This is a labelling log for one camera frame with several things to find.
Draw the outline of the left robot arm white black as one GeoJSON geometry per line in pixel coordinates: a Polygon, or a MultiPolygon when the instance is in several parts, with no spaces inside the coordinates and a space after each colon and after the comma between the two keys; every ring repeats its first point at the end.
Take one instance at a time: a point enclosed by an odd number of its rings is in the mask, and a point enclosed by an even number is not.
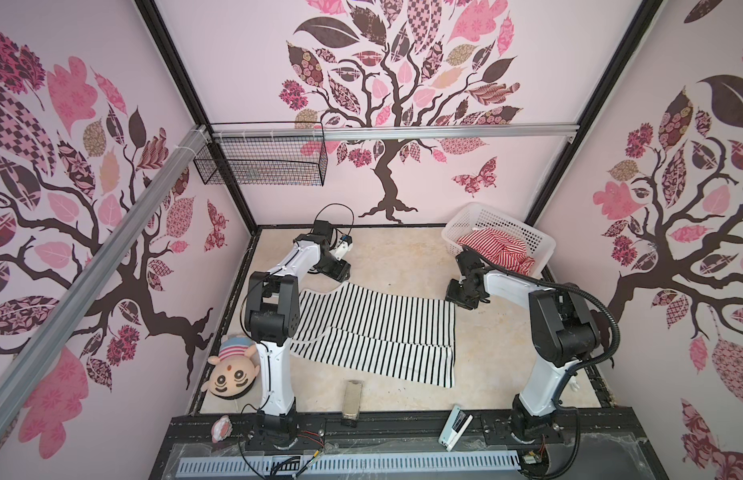
{"type": "Polygon", "coordinates": [[[316,220],[308,233],[293,241],[285,259],[249,279],[242,327],[255,342],[265,380],[256,429],[278,443],[298,439],[290,348],[300,325],[300,283],[312,271],[339,283],[350,279],[351,265],[344,256],[352,244],[342,247],[341,239],[333,224],[316,220]]]}

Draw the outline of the black white striped tank top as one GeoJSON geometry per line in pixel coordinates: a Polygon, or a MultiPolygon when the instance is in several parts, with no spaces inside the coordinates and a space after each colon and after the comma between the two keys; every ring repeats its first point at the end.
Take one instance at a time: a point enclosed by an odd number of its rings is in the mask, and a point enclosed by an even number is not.
{"type": "Polygon", "coordinates": [[[455,386],[455,305],[346,282],[300,295],[291,354],[441,388],[455,386]]]}

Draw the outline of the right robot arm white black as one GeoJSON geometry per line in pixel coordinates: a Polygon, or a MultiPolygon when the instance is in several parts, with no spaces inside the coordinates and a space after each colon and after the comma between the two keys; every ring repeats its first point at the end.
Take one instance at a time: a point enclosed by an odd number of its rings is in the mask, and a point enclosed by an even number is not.
{"type": "Polygon", "coordinates": [[[465,246],[455,256],[461,278],[445,300],[467,310],[501,297],[529,310],[537,360],[525,388],[513,398],[511,435],[534,442],[555,423],[565,386],[577,372],[611,359],[621,344],[613,313],[573,283],[559,284],[517,273],[465,246]]]}

